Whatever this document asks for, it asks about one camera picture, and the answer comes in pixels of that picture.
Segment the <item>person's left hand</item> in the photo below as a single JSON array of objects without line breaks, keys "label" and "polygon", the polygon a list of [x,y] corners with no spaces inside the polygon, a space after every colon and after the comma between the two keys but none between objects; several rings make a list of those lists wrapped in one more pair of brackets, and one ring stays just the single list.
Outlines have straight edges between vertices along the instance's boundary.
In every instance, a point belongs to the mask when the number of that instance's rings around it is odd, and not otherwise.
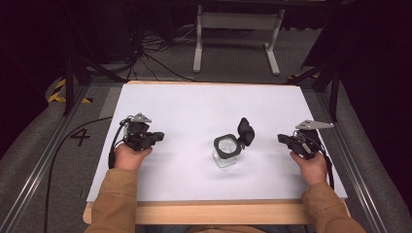
[{"label": "person's left hand", "polygon": [[145,150],[133,150],[126,144],[120,144],[115,148],[115,168],[137,172],[143,160],[152,153],[152,148]]}]

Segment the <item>person's right hand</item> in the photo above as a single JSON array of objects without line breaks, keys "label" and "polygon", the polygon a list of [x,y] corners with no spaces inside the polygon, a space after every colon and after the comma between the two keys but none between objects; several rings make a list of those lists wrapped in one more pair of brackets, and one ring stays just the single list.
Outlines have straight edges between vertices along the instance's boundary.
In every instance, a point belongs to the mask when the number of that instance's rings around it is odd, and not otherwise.
[{"label": "person's right hand", "polygon": [[290,152],[290,156],[299,167],[300,174],[308,185],[326,182],[326,161],[320,152],[317,152],[315,156],[309,160],[300,157],[294,151]]}]

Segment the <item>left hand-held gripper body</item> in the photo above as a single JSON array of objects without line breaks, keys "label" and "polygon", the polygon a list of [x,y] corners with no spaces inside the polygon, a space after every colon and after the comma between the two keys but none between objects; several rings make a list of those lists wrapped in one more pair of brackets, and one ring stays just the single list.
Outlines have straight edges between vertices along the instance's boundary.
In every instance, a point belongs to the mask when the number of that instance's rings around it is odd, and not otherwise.
[{"label": "left hand-held gripper body", "polygon": [[149,122],[142,113],[126,119],[123,140],[133,150],[145,150],[153,145],[148,133]]}]

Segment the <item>aluminium rail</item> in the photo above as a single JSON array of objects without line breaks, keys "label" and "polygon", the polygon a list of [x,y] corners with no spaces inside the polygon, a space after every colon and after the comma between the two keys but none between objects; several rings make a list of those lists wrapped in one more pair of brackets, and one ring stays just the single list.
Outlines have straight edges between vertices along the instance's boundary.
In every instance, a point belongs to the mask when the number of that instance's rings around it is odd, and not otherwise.
[{"label": "aluminium rail", "polygon": [[339,124],[335,122],[333,125],[331,129],[322,130],[321,135],[347,192],[346,205],[349,213],[358,219],[369,233],[389,233]]},{"label": "aluminium rail", "polygon": [[0,233],[13,233],[22,214],[26,210],[30,200],[32,199],[34,193],[36,192],[38,186],[40,185],[45,173],[49,169],[52,162],[53,154],[57,151],[57,145],[63,139],[63,133],[68,128],[70,120],[72,119],[74,113],[81,105],[83,98],[86,96],[89,87],[87,85],[80,85],[78,90],[75,92],[72,107],[66,116],[62,116],[56,127],[51,134],[51,138],[45,145],[44,150],[37,160],[37,163],[30,175],[24,182],[24,186],[18,194],[14,205],[9,210],[2,224],[0,225]]}]

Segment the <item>yellow black striped tape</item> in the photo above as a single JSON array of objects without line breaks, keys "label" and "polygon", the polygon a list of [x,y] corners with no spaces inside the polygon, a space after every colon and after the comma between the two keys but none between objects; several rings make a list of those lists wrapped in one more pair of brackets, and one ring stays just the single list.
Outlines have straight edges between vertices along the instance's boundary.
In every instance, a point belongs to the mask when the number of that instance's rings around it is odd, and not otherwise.
[{"label": "yellow black striped tape", "polygon": [[66,80],[64,78],[61,78],[59,82],[56,84],[53,92],[51,93],[51,96],[48,99],[49,102],[66,102],[66,98],[59,95],[60,91],[62,90],[63,86],[65,86],[65,84]]}]

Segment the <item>clear jar with black lid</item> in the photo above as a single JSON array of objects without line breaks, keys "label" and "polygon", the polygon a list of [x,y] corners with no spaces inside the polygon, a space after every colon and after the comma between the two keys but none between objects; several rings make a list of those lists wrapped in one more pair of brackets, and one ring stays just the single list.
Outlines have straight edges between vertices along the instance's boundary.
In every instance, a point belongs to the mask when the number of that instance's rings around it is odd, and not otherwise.
[{"label": "clear jar with black lid", "polygon": [[255,130],[245,117],[241,118],[237,132],[238,137],[226,134],[214,140],[213,157],[218,167],[225,168],[234,165],[240,152],[255,138]]}]

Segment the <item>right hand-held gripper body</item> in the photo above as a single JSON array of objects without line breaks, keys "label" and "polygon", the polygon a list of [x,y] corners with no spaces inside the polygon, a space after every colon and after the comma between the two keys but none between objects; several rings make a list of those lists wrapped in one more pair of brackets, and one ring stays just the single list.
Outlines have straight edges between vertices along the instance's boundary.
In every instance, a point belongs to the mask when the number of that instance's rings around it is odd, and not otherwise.
[{"label": "right hand-held gripper body", "polygon": [[320,122],[315,120],[303,120],[293,131],[292,137],[297,140],[298,146],[294,152],[301,154],[305,159],[311,159],[315,153],[325,152],[318,131],[320,129],[333,128],[332,123]]}]

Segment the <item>white table mat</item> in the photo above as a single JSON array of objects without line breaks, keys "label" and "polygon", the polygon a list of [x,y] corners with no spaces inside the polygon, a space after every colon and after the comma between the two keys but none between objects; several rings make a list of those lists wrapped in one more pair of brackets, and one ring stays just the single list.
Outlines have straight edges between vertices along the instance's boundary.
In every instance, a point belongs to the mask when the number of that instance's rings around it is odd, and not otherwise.
[{"label": "white table mat", "polygon": [[[111,144],[128,116],[141,113],[164,134],[138,174],[142,202],[297,200],[305,190],[298,166],[278,135],[312,114],[297,86],[269,84],[126,84],[108,130],[87,199],[108,169]],[[217,166],[216,138],[235,134],[242,118],[256,132],[235,164]]]}]

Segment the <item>white metal stand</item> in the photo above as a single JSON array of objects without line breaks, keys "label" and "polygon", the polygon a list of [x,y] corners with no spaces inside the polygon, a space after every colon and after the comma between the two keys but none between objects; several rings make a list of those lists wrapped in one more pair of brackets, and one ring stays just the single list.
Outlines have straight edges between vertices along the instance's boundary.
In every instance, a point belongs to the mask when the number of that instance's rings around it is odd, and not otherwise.
[{"label": "white metal stand", "polygon": [[274,76],[280,74],[280,68],[276,60],[274,47],[281,29],[285,11],[279,10],[277,14],[238,14],[238,13],[213,13],[205,12],[201,5],[197,7],[196,16],[196,46],[192,71],[201,71],[202,61],[202,30],[208,29],[247,29],[247,30],[270,30],[271,40],[264,44],[267,60]]}]

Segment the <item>black metal stand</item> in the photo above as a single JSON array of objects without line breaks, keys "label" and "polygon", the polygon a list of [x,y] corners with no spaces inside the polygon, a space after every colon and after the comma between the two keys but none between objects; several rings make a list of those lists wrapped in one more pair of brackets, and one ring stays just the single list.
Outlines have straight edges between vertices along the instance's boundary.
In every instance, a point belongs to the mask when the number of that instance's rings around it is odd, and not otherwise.
[{"label": "black metal stand", "polygon": [[91,84],[91,76],[89,74],[89,71],[87,70],[87,67],[91,67],[97,73],[108,77],[116,83],[126,83],[125,79],[119,77],[118,75],[104,68],[100,64],[92,62],[91,60],[77,54],[69,55],[66,59],[66,67],[64,74],[66,84],[66,103],[63,114],[65,116],[69,115],[69,113],[74,108],[75,104],[74,79],[77,79],[80,85]]},{"label": "black metal stand", "polygon": [[337,98],[340,83],[340,72],[338,66],[334,63],[325,63],[318,67],[312,68],[300,75],[291,75],[286,84],[298,85],[299,83],[318,75],[315,82],[312,84],[312,89],[315,92],[324,92],[330,86],[330,95],[328,101],[328,113],[331,119],[337,121]]}]

